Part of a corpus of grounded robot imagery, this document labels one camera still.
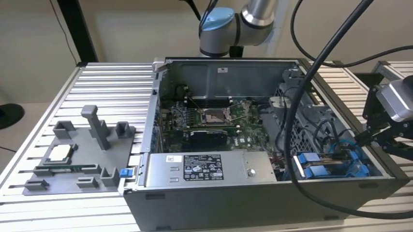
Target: circuit board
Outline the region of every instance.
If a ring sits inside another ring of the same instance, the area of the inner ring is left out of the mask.
[[[162,109],[164,152],[273,152],[252,100],[232,100],[224,108],[188,108],[183,101],[168,105]]]

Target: white sticker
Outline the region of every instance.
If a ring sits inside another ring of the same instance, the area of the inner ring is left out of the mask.
[[[227,68],[218,68],[218,73],[227,73]]]
[[[180,163],[182,156],[167,156],[167,163]]]

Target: blue plastic clip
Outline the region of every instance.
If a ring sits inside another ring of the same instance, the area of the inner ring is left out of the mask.
[[[130,178],[132,176],[134,176],[134,170],[132,169],[124,168],[124,169],[120,170],[120,173],[119,173],[120,178]]]

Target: green circuit board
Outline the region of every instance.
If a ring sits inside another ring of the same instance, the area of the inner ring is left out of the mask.
[[[194,131],[224,131],[227,135],[224,144],[196,151],[273,152],[258,107],[252,101],[234,100],[226,108],[186,108],[184,104],[175,103],[164,112],[166,152],[194,151],[194,146],[190,146]]]

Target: label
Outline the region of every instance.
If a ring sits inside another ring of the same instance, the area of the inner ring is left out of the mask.
[[[218,68],[218,73],[227,73],[227,68]]]
[[[167,163],[180,163],[182,156],[167,156]]]
[[[183,166],[186,181],[224,179],[220,155],[183,156]]]

